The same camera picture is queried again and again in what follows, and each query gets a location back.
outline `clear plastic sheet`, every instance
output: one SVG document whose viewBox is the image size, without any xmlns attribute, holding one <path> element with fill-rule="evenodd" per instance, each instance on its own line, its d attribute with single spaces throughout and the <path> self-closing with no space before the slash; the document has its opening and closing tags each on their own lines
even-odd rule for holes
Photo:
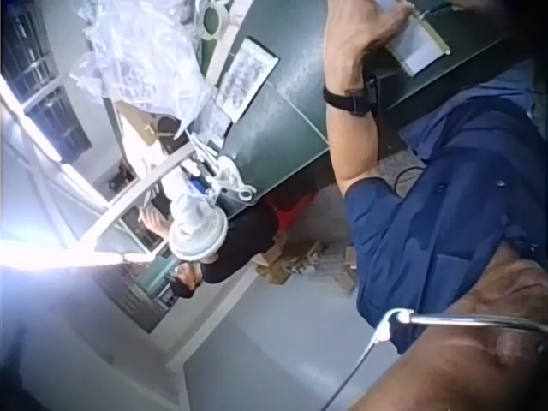
<svg viewBox="0 0 548 411">
<path fill-rule="evenodd" d="M 78 15 L 93 51 L 71 76 L 95 99 L 123 100 L 186 127 L 211 93 L 200 72 L 195 0 L 86 0 Z"/>
</svg>

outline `shirt sleeve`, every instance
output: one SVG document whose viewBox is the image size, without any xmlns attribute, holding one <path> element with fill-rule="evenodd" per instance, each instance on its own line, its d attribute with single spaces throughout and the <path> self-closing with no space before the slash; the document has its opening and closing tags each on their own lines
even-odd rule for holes
<svg viewBox="0 0 548 411">
<path fill-rule="evenodd" d="M 357 255 L 373 253 L 402 199 L 380 177 L 354 183 L 344 202 Z"/>
</svg>

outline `red object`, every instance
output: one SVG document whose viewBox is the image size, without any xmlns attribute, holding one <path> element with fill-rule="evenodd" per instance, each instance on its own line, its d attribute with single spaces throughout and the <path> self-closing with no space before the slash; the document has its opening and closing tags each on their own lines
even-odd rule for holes
<svg viewBox="0 0 548 411">
<path fill-rule="evenodd" d="M 290 210 L 280 210 L 276 207 L 276 204 L 272 199 L 266 197 L 266 201 L 272 207 L 274 212 L 277 215 L 278 227 L 281 231 L 285 231 L 291 227 L 295 220 L 308 208 L 308 206 L 313 202 L 316 197 L 316 193 L 310 193 L 305 195 L 302 199 L 295 204 Z"/>
</svg>

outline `dark green countertop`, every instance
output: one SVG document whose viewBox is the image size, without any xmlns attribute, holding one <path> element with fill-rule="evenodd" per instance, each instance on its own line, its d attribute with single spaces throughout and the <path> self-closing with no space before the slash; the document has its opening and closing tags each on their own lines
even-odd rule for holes
<svg viewBox="0 0 548 411">
<path fill-rule="evenodd" d="M 422 11 L 440 3 L 416 1 Z M 223 154 L 239 166 L 245 183 L 258 189 L 254 200 L 328 149 L 325 104 L 321 98 L 326 11 L 326 2 L 318 0 L 255 1 L 232 47 L 234 55 L 243 39 L 249 37 L 280 58 L 247 112 L 229 131 L 223 148 Z M 508 58 L 511 53 L 502 53 L 504 63 L 479 58 L 485 50 L 502 44 L 505 37 L 481 16 L 445 10 L 431 13 L 426 19 L 448 43 L 451 54 L 414 78 L 396 66 L 396 75 L 383 81 L 383 115 L 396 129 L 439 106 L 467 83 L 477 83 L 501 72 L 517 58 Z M 213 49 L 211 42 L 204 48 L 204 66 Z M 229 57 L 224 70 L 231 61 Z M 471 69 L 479 63 L 485 67 Z M 458 72 L 461 66 L 467 67 L 465 74 Z M 445 76 L 452 76 L 449 89 L 440 86 L 439 80 Z M 380 151 L 385 156 L 401 148 L 399 142 L 381 141 Z M 237 206 L 229 214 L 240 210 Z"/>
</svg>

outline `black watch strap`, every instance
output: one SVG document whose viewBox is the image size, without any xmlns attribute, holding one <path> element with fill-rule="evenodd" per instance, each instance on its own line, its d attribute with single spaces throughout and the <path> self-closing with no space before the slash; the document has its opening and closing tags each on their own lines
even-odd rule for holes
<svg viewBox="0 0 548 411">
<path fill-rule="evenodd" d="M 347 111 L 353 116 L 364 117 L 371 111 L 369 91 L 363 90 L 350 92 L 347 96 L 333 94 L 324 86 L 324 101 L 331 107 Z"/>
</svg>

